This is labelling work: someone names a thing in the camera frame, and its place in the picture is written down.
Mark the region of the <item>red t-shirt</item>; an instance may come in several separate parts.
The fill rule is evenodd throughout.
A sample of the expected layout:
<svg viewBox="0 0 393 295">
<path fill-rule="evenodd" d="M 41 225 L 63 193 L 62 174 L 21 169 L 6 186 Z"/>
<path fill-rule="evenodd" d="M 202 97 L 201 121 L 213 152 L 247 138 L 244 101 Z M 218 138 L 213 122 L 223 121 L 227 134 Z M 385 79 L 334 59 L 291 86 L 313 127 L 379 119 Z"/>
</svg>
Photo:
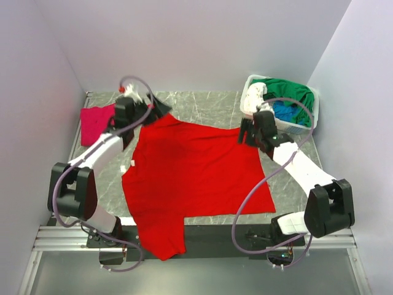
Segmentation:
<svg viewBox="0 0 393 295">
<path fill-rule="evenodd" d="M 259 152 L 238 133 L 172 115 L 141 129 L 122 188 L 145 250 L 184 254 L 185 218 L 275 212 Z"/>
</svg>

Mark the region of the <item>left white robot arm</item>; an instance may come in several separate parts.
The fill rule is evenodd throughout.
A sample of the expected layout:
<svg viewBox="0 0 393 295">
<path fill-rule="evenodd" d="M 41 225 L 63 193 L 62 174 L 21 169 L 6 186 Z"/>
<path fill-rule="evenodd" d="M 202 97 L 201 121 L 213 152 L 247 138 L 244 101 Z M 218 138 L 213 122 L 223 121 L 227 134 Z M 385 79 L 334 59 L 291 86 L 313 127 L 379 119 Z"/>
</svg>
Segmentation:
<svg viewBox="0 0 393 295">
<path fill-rule="evenodd" d="M 123 152 L 134 138 L 139 126 L 154 123 L 169 114 L 172 108 L 148 93 L 146 103 L 135 95 L 121 95 L 108 115 L 94 114 L 103 120 L 96 141 L 80 156 L 67 163 L 56 163 L 51 170 L 47 208 L 57 220 L 75 218 L 101 234 L 110 247 L 123 238 L 120 218 L 98 204 L 95 177 L 112 158 Z"/>
</svg>

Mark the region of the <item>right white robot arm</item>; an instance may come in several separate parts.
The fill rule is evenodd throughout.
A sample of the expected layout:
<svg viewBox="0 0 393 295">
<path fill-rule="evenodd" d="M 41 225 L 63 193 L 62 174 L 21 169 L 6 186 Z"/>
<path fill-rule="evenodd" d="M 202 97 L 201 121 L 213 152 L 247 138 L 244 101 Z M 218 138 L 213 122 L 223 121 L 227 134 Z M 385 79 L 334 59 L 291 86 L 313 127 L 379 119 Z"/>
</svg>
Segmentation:
<svg viewBox="0 0 393 295">
<path fill-rule="evenodd" d="M 278 133 L 272 112 L 260 111 L 252 119 L 243 118 L 238 142 L 260 149 L 291 175 L 308 198 L 304 211 L 285 214 L 273 222 L 269 233 L 274 244 L 285 244 L 293 234 L 310 233 L 321 238 L 354 225 L 350 183 L 323 171 L 291 136 Z"/>
</svg>

